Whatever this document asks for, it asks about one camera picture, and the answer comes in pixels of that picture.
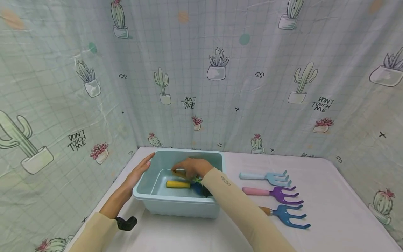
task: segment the potted cactus drawing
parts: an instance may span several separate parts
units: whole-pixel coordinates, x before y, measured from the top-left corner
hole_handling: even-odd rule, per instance
[[[225,79],[225,66],[228,64],[229,57],[224,58],[224,49],[216,48],[213,56],[209,55],[210,66],[207,71],[207,79],[211,81],[221,81]]]
[[[154,133],[150,133],[150,134],[149,134],[148,142],[149,142],[152,146],[154,146],[154,147],[162,147],[162,148],[164,147],[164,146],[160,143],[160,141],[158,140],[158,138],[155,136]]]
[[[304,0],[288,0],[287,14],[282,15],[278,23],[280,29],[292,30],[295,28],[303,2]]]
[[[161,93],[160,93],[161,103],[164,105],[171,104],[171,95],[165,93],[165,87],[167,87],[169,83],[168,74],[165,74],[164,79],[164,75],[162,75],[162,69],[158,67],[158,75],[156,72],[154,72],[154,81],[158,86],[161,87]]]
[[[98,81],[95,79],[95,71],[93,68],[89,69],[87,64],[82,61],[77,61],[77,71],[78,76],[83,80],[85,90],[87,94],[94,98],[101,94],[101,87]]]
[[[38,150],[29,141],[29,138],[32,136],[32,128],[23,116],[18,115],[17,120],[20,122],[21,128],[5,112],[0,110],[0,127],[10,138],[9,140],[0,138],[0,149],[9,149],[17,146],[21,148],[25,155],[27,155],[21,161],[21,165],[28,173],[36,174],[53,161],[53,155],[46,146]]]
[[[385,191],[378,191],[373,200],[373,204],[368,204],[368,208],[373,215],[384,225],[389,225],[391,222],[391,217],[389,213],[393,207],[392,198],[395,194],[388,188]]]
[[[325,133],[329,130],[329,126],[333,125],[333,122],[329,117],[320,119],[316,121],[315,127],[313,129],[314,133]]]
[[[108,146],[109,144],[107,143],[94,145],[94,148],[92,148],[91,154],[89,156],[97,161],[98,164],[102,164],[109,155],[107,149]]]
[[[262,154],[264,153],[263,141],[260,138],[260,134],[255,134],[255,137],[251,139],[252,150],[253,154]]]
[[[302,76],[299,76],[301,68],[299,67],[294,74],[294,82],[298,84],[298,88],[296,92],[291,92],[290,96],[288,97],[289,103],[302,103],[305,99],[306,93],[303,92],[305,84],[311,83],[316,75],[318,74],[318,70],[315,69],[312,71],[314,67],[313,62],[309,62],[308,65],[305,67]]]
[[[202,127],[201,123],[203,122],[201,118],[198,118],[196,116],[192,117],[193,124],[194,124],[194,130],[198,131]]]
[[[42,241],[41,245],[35,249],[35,252],[63,252],[66,245],[73,239],[73,237],[73,235],[69,235],[66,239],[54,238],[50,241],[45,239]]]
[[[110,4],[110,12],[112,13],[113,22],[115,23],[113,32],[118,38],[128,38],[129,31],[125,26],[125,13],[123,12],[120,2],[121,0],[114,0]]]
[[[371,75],[370,82],[394,87],[400,83],[403,78],[403,47],[397,52],[397,54],[388,53],[383,60],[383,65],[378,66]]]

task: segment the human hand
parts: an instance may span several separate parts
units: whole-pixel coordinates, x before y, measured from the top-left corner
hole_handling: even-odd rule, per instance
[[[139,182],[141,175],[150,167],[151,164],[150,159],[154,155],[155,152],[143,158],[143,160],[129,173],[126,180],[123,182],[122,186],[132,190],[133,187],[137,184],[137,182]]]
[[[171,171],[183,168],[186,172],[186,177],[192,179],[194,177],[200,176],[204,177],[213,166],[205,159],[202,158],[187,158],[182,162],[175,164]]]

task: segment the pink flower succulent drawing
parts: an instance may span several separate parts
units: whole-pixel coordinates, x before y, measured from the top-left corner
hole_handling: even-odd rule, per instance
[[[109,144],[103,143],[103,144],[96,144],[94,145],[94,148],[91,150],[90,157],[92,157],[94,160],[97,161],[98,164],[102,164],[103,161],[108,157],[109,152],[107,147]]]
[[[315,127],[313,129],[314,133],[325,133],[326,131],[329,130],[329,126],[333,125],[333,120],[331,120],[329,117],[320,119],[319,121],[316,121]]]
[[[200,130],[200,128],[202,127],[201,123],[203,122],[203,120],[196,116],[193,116],[192,119],[193,119],[193,124],[194,124],[194,130],[195,131]]]

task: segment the cactus print curtain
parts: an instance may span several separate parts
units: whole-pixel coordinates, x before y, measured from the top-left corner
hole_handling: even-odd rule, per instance
[[[139,146],[326,158],[403,247],[402,12],[2,2],[0,250],[63,251]]]

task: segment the wooden handle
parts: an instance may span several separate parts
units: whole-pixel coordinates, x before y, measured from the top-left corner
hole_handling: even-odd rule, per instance
[[[260,206],[260,209],[263,210],[263,212],[267,215],[271,215],[271,209],[268,207]]]
[[[167,188],[190,188],[189,182],[168,180],[165,184]]]

